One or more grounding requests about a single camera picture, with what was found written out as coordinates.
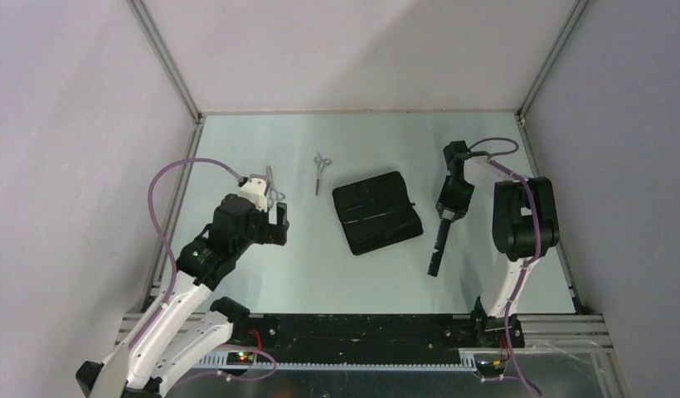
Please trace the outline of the black zippered tool case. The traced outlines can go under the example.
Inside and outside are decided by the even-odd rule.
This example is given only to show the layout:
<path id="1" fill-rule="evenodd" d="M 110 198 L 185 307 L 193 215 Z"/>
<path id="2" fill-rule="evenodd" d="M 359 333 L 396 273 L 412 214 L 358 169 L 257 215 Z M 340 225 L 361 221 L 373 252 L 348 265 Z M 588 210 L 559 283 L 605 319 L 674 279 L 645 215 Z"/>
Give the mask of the black zippered tool case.
<path id="1" fill-rule="evenodd" d="M 398 171 L 336 187 L 333 205 L 348 246 L 359 256 L 423 234 L 421 219 Z"/>

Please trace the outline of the small black comb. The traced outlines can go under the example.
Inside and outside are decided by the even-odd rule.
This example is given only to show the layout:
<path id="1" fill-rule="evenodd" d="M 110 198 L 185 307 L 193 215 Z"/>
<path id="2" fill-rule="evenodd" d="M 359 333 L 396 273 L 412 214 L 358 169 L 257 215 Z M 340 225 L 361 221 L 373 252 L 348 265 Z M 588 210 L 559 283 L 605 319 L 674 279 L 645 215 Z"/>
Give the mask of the small black comb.
<path id="1" fill-rule="evenodd" d="M 444 249 L 449 237 L 449 230 L 452 221 L 450 219 L 441 219 L 438 233 L 436 236 L 433 251 L 431 253 L 429 268 L 427 274 L 432 277 L 437 277 L 440 271 L 441 262 L 444 256 Z"/>

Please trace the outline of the black handled comb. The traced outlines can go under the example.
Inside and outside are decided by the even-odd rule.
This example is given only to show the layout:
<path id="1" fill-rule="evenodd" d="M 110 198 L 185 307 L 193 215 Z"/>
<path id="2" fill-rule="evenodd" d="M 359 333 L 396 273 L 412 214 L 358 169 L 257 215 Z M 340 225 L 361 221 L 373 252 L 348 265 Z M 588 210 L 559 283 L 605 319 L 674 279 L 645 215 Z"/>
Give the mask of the black handled comb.
<path id="1" fill-rule="evenodd" d="M 347 221 L 341 221 L 341 224 L 349 225 L 349 224 L 362 223 L 362 222 L 373 220 L 373 219 L 380 218 L 380 217 L 383 217 L 383 216 L 389 216 L 389 215 L 393 215 L 393 214 L 396 214 L 396 213 L 402 213 L 403 211 L 407 211 L 407 210 L 410 210 L 410 209 L 411 209 L 411 207 L 400 207 L 400 208 L 392 209 L 392 210 L 389 210 L 389 211 L 379 212 L 377 214 L 373 214 L 373 215 L 369 215 L 369 216 L 359 216 L 359 217 L 352 218 L 352 219 L 347 220 Z"/>

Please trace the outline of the silver thinning scissors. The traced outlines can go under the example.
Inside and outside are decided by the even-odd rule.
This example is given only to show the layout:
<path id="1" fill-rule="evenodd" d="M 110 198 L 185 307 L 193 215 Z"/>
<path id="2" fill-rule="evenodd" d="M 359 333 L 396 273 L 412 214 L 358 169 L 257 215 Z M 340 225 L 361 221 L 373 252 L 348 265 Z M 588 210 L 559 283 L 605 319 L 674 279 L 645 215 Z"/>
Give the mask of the silver thinning scissors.
<path id="1" fill-rule="evenodd" d="M 267 209 L 271 210 L 274 205 L 279 202 L 279 201 L 284 201 L 286 199 L 286 195 L 278 190 L 278 188 L 275 185 L 274 181 L 274 173 L 273 173 L 273 168 L 270 165 L 266 166 L 265 169 L 265 180 L 266 180 L 266 201 L 267 201 Z"/>

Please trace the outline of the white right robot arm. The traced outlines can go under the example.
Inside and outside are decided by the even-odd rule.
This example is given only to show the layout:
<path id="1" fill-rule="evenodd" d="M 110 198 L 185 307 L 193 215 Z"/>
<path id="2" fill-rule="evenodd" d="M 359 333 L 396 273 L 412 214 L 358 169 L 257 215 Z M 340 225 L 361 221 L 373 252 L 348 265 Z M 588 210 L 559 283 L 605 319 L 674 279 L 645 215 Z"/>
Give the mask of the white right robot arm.
<path id="1" fill-rule="evenodd" d="M 492 284 L 476 298 L 469 319 L 445 330 L 444 337 L 462 347 L 510 347 L 519 339 L 517 305 L 527 279 L 560 240 L 551 180 L 524 177 L 499 163 L 497 153 L 464 141 L 448 143 L 443 155 L 447 175 L 435 205 L 440 224 L 428 275 L 438 275 L 450 227 L 466 216 L 477 188 L 493 198 L 491 231 L 498 252 Z"/>

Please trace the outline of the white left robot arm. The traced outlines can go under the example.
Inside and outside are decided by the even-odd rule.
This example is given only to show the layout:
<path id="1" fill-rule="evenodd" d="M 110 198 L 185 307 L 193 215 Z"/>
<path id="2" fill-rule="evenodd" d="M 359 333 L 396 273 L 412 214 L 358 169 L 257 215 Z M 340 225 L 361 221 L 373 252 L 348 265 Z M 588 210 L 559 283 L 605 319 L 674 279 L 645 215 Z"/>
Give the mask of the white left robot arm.
<path id="1" fill-rule="evenodd" d="M 287 211 L 277 203 L 270 223 L 266 206 L 225 196 L 211 223 L 182 248 L 173 283 L 145 317 L 102 362 L 80 366 L 75 378 L 85 396 L 164 397 L 213 348 L 246 342 L 250 310 L 228 297 L 214 301 L 193 330 L 178 332 L 252 245 L 285 245 Z"/>

